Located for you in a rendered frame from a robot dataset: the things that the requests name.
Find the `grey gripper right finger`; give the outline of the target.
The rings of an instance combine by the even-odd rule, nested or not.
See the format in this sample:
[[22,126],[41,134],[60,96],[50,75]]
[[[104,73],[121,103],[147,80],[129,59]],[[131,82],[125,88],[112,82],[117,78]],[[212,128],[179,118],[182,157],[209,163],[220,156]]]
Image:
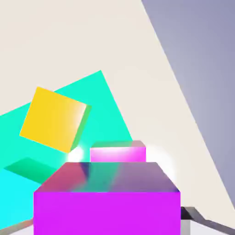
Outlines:
[[181,207],[181,235],[235,235],[235,229],[205,219],[194,207]]

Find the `small magenta cube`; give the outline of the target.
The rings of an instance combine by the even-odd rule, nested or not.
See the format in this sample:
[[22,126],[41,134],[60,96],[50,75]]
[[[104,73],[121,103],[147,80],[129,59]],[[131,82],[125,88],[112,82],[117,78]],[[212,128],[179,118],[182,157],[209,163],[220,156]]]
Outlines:
[[155,162],[67,162],[34,192],[34,235],[180,235],[180,210]]
[[146,146],[140,140],[96,142],[90,148],[91,162],[145,162]]

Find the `large teal box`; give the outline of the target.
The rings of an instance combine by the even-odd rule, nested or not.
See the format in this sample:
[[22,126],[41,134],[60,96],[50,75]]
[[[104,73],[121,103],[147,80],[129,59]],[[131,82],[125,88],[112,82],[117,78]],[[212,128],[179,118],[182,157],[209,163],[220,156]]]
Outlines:
[[[97,141],[127,141],[131,135],[101,71],[56,90],[57,93],[91,106],[79,146],[84,160]],[[67,154],[21,137],[20,130],[28,112],[27,103],[0,115],[0,182],[12,180],[4,168],[29,157],[54,169],[67,161]]]

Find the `small yellow cube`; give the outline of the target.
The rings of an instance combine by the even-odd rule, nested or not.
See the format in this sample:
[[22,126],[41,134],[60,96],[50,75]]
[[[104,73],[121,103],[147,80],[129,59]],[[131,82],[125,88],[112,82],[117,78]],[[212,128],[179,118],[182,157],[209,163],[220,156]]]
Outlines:
[[88,104],[37,87],[20,136],[69,153],[78,145],[90,110]]

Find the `small cyan cube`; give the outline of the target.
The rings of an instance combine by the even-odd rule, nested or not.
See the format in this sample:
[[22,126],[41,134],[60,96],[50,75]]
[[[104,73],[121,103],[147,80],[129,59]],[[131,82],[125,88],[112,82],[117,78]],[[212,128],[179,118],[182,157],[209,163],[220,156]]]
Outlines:
[[0,229],[33,216],[33,193],[55,168],[24,158],[0,169]]

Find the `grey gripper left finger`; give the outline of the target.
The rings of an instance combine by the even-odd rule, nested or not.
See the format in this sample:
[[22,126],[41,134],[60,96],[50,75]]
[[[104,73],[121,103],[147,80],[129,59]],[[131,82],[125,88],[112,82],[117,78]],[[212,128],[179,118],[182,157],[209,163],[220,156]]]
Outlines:
[[13,234],[14,232],[20,231],[31,225],[33,225],[33,218],[30,220],[25,220],[18,224],[14,224],[12,226],[6,227],[4,229],[0,229],[0,235],[10,235],[10,234]]

